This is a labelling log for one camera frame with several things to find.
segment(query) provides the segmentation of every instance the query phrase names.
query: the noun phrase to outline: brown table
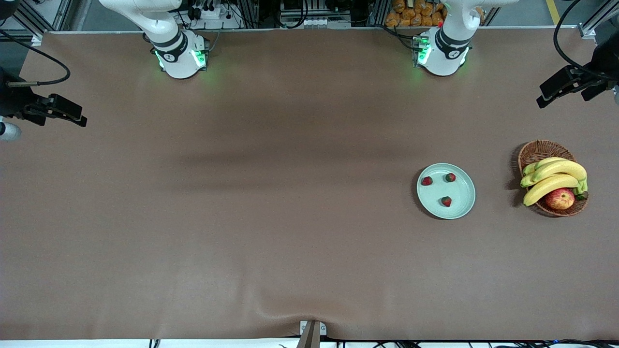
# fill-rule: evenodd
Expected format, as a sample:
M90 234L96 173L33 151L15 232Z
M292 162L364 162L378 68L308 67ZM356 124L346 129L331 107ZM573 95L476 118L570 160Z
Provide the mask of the brown table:
M0 339L289 336L308 318L339 339L618 339L619 109L537 108L565 65L551 34L481 30L439 78L379 30L223 33L189 80L139 35L46 35L72 76L36 91L89 124L19 122L0 144ZM22 73L61 74L35 54ZM576 217L522 206L511 161L533 139L588 169ZM475 181L462 219L411 193L435 162Z

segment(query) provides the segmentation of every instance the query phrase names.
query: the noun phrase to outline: plate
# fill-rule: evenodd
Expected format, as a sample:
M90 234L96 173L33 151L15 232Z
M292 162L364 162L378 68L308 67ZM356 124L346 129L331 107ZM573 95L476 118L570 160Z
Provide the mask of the plate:
M456 180L452 183L445 180L445 175L453 173ZM423 186L426 176L432 178L432 185ZM436 163L424 169L417 180L417 196L433 215L443 219L458 219L465 216L475 204L475 185L470 176L459 167L449 163ZM441 198L451 197L451 206L441 203Z

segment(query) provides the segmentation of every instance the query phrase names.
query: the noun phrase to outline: red apple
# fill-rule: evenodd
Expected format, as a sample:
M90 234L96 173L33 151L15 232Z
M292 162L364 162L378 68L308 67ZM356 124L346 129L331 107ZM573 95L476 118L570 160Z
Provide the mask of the red apple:
M546 204L558 211L571 207L575 200L574 193L569 188L558 188L546 195Z

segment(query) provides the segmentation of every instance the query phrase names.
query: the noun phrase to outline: fruit basket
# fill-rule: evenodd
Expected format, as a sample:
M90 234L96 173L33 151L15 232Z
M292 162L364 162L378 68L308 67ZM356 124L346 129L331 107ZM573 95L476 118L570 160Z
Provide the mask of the fruit basket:
M563 145L549 140L535 140L525 144L518 153L518 167L520 175L524 177L524 167L531 163L541 161L548 157L562 157L566 160L577 162L574 155L568 151ZM582 201L576 201L574 204L565 210L556 210L549 207L543 199L540 199L535 205L547 214L552 216L574 216L580 213L586 206L589 198Z

